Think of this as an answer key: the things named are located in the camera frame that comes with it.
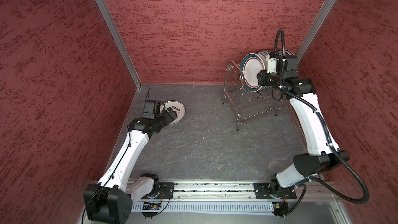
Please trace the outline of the left aluminium corner post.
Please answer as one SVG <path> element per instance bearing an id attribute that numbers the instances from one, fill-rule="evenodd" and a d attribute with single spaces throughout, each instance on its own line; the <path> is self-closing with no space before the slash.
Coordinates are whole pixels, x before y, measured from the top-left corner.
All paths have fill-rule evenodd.
<path id="1" fill-rule="evenodd" d="M 118 31 L 118 28 L 113 20 L 113 17 L 111 15 L 111 12 L 106 4 L 105 0 L 95 0 L 104 20 L 105 23 L 111 33 L 111 36 L 119 50 L 119 53 L 122 56 L 122 59 L 129 71 L 129 74 L 131 76 L 131 78 L 134 81 L 135 86 L 137 87 L 137 89 L 141 89 L 142 87 L 142 82 L 138 76 L 138 73 L 133 65 L 133 62 L 131 60 L 131 57 L 127 51 L 127 48 L 122 40 L 122 37 Z"/>

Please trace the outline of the left small circuit board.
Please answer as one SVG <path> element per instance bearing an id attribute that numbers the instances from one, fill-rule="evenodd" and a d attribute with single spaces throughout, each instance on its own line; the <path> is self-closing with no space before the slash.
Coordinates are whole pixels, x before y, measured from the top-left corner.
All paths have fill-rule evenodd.
<path id="1" fill-rule="evenodd" d="M 160 211 L 162 209 L 162 203 L 144 202 L 142 205 L 142 211 Z"/>

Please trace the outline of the small circuit board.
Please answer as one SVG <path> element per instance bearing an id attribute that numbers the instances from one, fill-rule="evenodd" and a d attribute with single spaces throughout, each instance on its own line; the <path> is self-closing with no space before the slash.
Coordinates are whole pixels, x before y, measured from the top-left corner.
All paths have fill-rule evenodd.
<path id="1" fill-rule="evenodd" d="M 284 203 L 273 203 L 273 213 L 275 216 L 284 216 L 289 212 L 289 204 Z"/>
<path id="2" fill-rule="evenodd" d="M 142 211 L 160 211 L 162 209 L 162 203 L 144 202 L 142 205 Z"/>

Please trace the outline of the right small circuit board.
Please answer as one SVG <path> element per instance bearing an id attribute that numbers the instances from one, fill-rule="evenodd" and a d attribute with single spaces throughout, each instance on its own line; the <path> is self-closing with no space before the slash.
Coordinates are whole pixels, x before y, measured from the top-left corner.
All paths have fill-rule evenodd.
<path id="1" fill-rule="evenodd" d="M 289 204 L 284 203 L 273 203 L 273 213 L 275 216 L 284 216 L 289 212 Z"/>

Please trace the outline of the white plate green red rim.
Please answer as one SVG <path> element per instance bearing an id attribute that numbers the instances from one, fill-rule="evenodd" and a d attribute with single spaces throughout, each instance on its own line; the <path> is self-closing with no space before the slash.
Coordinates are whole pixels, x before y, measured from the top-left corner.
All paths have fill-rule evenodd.
<path id="1" fill-rule="evenodd" d="M 247 54 L 240 63 L 243 73 L 243 84 L 245 89 L 250 92 L 257 92 L 264 88 L 259 85 L 257 75 L 265 69 L 264 63 L 256 53 Z"/>

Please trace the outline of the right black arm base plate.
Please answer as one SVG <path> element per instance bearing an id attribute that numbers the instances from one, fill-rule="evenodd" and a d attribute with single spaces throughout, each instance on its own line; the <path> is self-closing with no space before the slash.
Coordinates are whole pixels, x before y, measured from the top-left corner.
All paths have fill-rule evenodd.
<path id="1" fill-rule="evenodd" d="M 256 199 L 262 200 L 291 200 L 296 199 L 293 187 L 283 188 L 276 181 L 270 183 L 254 183 Z"/>

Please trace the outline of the chrome wire dish rack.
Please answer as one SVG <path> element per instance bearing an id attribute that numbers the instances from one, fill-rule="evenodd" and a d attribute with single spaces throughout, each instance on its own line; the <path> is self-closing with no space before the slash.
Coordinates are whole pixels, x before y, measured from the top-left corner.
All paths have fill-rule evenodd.
<path id="1" fill-rule="evenodd" d="M 221 103 L 228 104 L 236 119 L 236 130 L 251 121 L 275 115 L 278 116 L 283 102 L 277 100 L 278 93 L 266 87 L 250 91 L 245 87 L 245 76 L 235 61 L 229 61 L 223 85 Z"/>

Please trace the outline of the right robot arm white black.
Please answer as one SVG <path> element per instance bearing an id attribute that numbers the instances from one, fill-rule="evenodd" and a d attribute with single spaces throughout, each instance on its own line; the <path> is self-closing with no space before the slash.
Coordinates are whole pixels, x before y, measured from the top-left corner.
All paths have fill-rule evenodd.
<path id="1" fill-rule="evenodd" d="M 332 137 L 320 110 L 315 86 L 309 78 L 289 78 L 286 71 L 280 74 L 267 70 L 259 72 L 256 78 L 259 85 L 270 86 L 282 93 L 293 109 L 307 146 L 307 153 L 294 156 L 293 164 L 272 178 L 268 192 L 273 197 L 283 198 L 294 186 L 336 167 L 352 170 L 347 163 L 350 155 L 342 151 Z"/>

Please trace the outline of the white plate red black characters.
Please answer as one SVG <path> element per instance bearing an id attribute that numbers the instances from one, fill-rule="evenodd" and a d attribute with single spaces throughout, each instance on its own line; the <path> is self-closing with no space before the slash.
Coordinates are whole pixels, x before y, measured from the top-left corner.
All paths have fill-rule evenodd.
<path id="1" fill-rule="evenodd" d="M 263 54 L 266 57 L 269 57 L 272 52 L 269 51 L 269 50 L 262 50 L 262 51 L 260 51 L 260 53 Z"/>

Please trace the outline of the aluminium mounting rail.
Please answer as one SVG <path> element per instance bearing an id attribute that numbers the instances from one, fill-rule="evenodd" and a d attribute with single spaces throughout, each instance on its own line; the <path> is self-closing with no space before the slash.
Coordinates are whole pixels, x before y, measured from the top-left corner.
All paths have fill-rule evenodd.
<path id="1" fill-rule="evenodd" d="M 173 201 L 226 201 L 226 202 L 281 202 L 284 200 L 256 199 L 253 184 L 256 181 L 209 181 L 209 180 L 163 180 L 160 182 L 175 183 Z M 306 183 L 307 190 L 303 201 L 329 202 L 340 200 L 335 194 L 327 190 L 320 183 Z M 297 198 L 285 200 L 293 202 L 303 192 L 303 188 L 293 187 Z"/>

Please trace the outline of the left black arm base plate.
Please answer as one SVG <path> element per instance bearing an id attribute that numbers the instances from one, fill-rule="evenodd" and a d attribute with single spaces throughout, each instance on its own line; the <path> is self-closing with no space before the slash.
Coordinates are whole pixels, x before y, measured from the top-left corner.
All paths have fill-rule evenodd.
<path id="1" fill-rule="evenodd" d="M 175 183 L 160 182 L 159 189 L 153 194 L 146 196 L 147 199 L 173 199 Z"/>

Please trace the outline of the right aluminium corner post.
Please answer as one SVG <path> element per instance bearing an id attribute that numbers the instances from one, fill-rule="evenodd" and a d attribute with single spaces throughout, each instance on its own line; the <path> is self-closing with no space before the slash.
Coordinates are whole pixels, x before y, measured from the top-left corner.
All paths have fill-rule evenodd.
<path id="1" fill-rule="evenodd" d="M 320 27 L 322 26 L 323 22 L 325 21 L 326 17 L 328 16 L 335 2 L 336 0 L 324 0 L 324 2 L 322 3 L 315 19 L 311 24 L 311 27 L 309 28 L 307 34 L 304 37 L 303 42 L 301 43 L 296 53 L 298 62 L 301 62 L 303 60 L 303 57 L 307 49 L 314 40 L 316 34 L 318 33 Z"/>

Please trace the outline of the aluminium corner post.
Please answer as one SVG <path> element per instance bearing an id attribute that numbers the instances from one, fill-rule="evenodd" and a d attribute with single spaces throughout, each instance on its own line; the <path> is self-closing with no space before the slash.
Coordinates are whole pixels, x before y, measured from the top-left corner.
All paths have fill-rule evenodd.
<path id="1" fill-rule="evenodd" d="M 118 28 L 113 20 L 113 17 L 111 15 L 111 12 L 106 4 L 105 0 L 95 0 L 104 20 L 105 23 L 111 33 L 111 36 L 119 50 L 119 53 L 122 56 L 122 59 L 129 71 L 129 74 L 131 76 L 131 78 L 134 81 L 135 86 L 137 87 L 137 89 L 141 89 L 142 87 L 142 82 L 138 76 L 138 73 L 133 65 L 133 62 L 131 60 L 131 57 L 127 51 L 127 48 L 122 40 L 122 37 L 118 31 Z"/>
<path id="2" fill-rule="evenodd" d="M 322 26 L 323 22 L 325 21 L 326 17 L 328 16 L 335 2 L 336 0 L 324 0 L 324 2 L 322 3 L 315 19 L 311 24 L 311 27 L 309 28 L 307 34 L 304 37 L 303 42 L 301 43 L 296 53 L 298 62 L 301 62 L 303 60 L 303 57 L 307 49 L 314 40 L 316 34 L 318 33 L 320 27 Z"/>

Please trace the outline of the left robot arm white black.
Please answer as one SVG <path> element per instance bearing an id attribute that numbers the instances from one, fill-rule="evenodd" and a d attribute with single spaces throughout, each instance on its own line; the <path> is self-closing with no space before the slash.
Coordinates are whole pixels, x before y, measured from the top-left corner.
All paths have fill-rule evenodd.
<path id="1" fill-rule="evenodd" d="M 127 126 L 126 139 L 107 172 L 96 184 L 84 192 L 85 211 L 82 219 L 105 224 L 124 224 L 134 204 L 146 195 L 158 192 L 159 177 L 154 174 L 140 176 L 127 187 L 130 175 L 151 136 L 159 133 L 178 118 L 170 107 L 160 111 L 143 112 Z"/>

